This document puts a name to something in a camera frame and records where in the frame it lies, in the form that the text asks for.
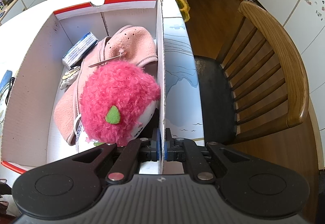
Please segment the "pink plush toy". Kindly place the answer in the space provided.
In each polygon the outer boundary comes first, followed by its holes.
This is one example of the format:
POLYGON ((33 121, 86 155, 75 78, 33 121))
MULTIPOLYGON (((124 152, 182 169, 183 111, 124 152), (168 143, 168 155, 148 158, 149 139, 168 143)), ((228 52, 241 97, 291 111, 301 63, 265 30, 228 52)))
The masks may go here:
POLYGON ((112 61, 85 82, 81 123, 90 140, 125 146, 151 120, 159 100, 153 76, 129 62, 112 61))

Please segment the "pink fleece hat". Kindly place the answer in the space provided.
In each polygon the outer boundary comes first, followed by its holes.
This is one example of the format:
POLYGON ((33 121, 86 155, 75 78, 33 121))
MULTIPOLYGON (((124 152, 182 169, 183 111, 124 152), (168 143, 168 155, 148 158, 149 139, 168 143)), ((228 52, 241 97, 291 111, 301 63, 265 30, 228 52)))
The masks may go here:
POLYGON ((126 25, 105 37, 75 67, 53 119, 69 145, 82 126, 89 141, 124 146, 153 117, 160 87, 145 67, 156 64, 156 45, 144 27, 126 25))

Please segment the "red white cardboard box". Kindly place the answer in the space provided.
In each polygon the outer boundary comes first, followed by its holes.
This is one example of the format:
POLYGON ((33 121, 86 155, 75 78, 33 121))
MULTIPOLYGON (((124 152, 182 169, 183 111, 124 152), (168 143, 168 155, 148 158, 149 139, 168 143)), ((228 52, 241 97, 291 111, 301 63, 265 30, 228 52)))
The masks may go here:
POLYGON ((1 163, 17 172, 102 143, 144 137, 156 110, 165 132, 161 0, 45 1, 1 26, 1 163))

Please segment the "blue tissue pack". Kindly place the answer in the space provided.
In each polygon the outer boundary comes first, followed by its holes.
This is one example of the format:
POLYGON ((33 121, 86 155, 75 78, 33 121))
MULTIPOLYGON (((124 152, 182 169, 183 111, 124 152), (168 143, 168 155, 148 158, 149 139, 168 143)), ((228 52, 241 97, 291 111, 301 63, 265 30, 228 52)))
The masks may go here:
POLYGON ((98 43, 97 37, 89 32, 85 34, 68 52, 63 56, 62 63, 68 69, 75 67, 98 43))

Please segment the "wooden chair at right side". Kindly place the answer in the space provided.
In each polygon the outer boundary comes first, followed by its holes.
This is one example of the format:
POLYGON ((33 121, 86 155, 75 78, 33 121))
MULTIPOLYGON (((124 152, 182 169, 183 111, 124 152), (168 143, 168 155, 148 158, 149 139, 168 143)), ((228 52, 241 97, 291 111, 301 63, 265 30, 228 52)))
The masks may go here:
POLYGON ((309 84, 302 58, 284 27, 248 1, 217 57, 196 56, 204 141, 247 142, 306 119, 309 84))

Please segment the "yellow plastic bag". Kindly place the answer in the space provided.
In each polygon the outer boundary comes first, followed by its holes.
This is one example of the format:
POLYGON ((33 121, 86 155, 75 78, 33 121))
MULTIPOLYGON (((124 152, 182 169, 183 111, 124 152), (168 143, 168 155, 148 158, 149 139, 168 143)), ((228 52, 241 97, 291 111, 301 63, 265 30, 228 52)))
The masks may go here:
POLYGON ((189 14, 190 6, 187 0, 175 0, 175 1, 179 7, 184 22, 185 23, 188 22, 190 19, 190 14, 189 14))

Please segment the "white wooden sideboard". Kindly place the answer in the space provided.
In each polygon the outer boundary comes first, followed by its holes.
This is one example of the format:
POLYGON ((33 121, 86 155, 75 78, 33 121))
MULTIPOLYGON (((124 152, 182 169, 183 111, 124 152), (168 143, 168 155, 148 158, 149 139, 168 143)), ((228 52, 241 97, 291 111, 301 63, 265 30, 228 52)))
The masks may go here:
POLYGON ((45 0, 13 0, 1 10, 1 25, 25 10, 44 2, 45 0))

